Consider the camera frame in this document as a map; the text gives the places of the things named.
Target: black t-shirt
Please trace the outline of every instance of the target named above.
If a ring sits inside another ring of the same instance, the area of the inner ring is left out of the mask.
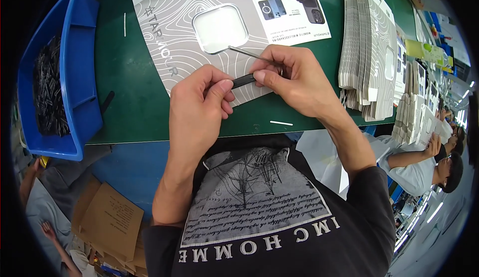
[[[185,228],[143,231],[149,277],[387,273],[395,227],[379,167],[356,176],[347,201],[294,147],[218,153],[198,172]]]

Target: green workbench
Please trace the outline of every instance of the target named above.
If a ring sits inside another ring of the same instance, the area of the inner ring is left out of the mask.
[[[103,114],[103,128],[90,144],[129,143],[168,140],[169,96],[158,76],[143,39],[131,0],[98,0],[95,34],[95,77],[98,99],[103,102],[110,91],[115,97]],[[313,51],[324,73],[339,96],[337,74],[343,46],[344,0],[320,0],[332,38],[298,46]],[[414,15],[409,0],[386,0],[403,32],[415,38]],[[126,13],[126,37],[123,14]],[[365,122],[359,111],[348,109],[358,126],[394,122],[391,118]],[[272,124],[270,120],[292,123]],[[271,93],[234,108],[221,124],[220,136],[243,136],[324,128],[289,107]]]

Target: forearm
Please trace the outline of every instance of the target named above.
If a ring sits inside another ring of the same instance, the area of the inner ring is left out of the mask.
[[[430,157],[426,156],[424,151],[406,151],[390,155],[387,159],[387,164],[391,169],[407,167],[411,164],[427,160],[428,158]]]
[[[451,154],[452,149],[454,149],[456,145],[452,143],[446,143],[444,144],[444,148],[446,149],[446,155]]]
[[[35,174],[26,174],[20,184],[19,196],[21,205],[25,210],[27,208],[28,197],[32,191],[33,183],[35,182]]]
[[[357,173],[376,166],[371,145],[342,106],[329,117],[318,119],[328,130],[350,183]]]
[[[165,173],[153,199],[155,225],[184,226],[190,209],[195,168],[172,159],[169,155]]]
[[[61,260],[67,265],[69,268],[69,274],[71,277],[81,277],[81,272],[77,268],[76,264],[73,262],[71,257],[68,255],[67,251],[64,250],[58,239],[53,240],[53,244],[55,248],[58,250],[58,253],[61,256]]]

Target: tarmour logo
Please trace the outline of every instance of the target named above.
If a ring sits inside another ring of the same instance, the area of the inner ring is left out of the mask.
[[[151,22],[153,20],[155,21],[158,20],[156,18],[156,14],[153,14],[153,10],[154,8],[151,8],[151,7],[145,8],[146,16],[153,15],[153,17],[150,20],[148,20],[148,22]],[[160,51],[161,57],[166,59],[165,66],[168,67],[168,71],[171,72],[171,77],[173,77],[174,75],[178,75],[178,69],[175,66],[168,64],[168,61],[172,60],[173,58],[170,57],[170,50],[166,47],[167,44],[163,42],[164,37],[163,37],[163,33],[161,32],[161,29],[158,28],[159,24],[156,22],[153,22],[150,24],[150,26],[151,26],[151,31],[153,32],[153,34],[156,34],[157,37],[161,37],[161,38],[156,38],[156,43],[158,44],[158,46],[160,46],[158,50]]]

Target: fingernail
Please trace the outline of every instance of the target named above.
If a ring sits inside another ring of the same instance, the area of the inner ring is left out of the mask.
[[[257,80],[258,82],[260,82],[261,84],[264,84],[264,76],[265,75],[266,75],[266,73],[264,73],[263,71],[253,72],[254,79]]]
[[[224,93],[228,93],[231,88],[233,88],[232,80],[222,80],[219,82],[219,87],[223,90]]]

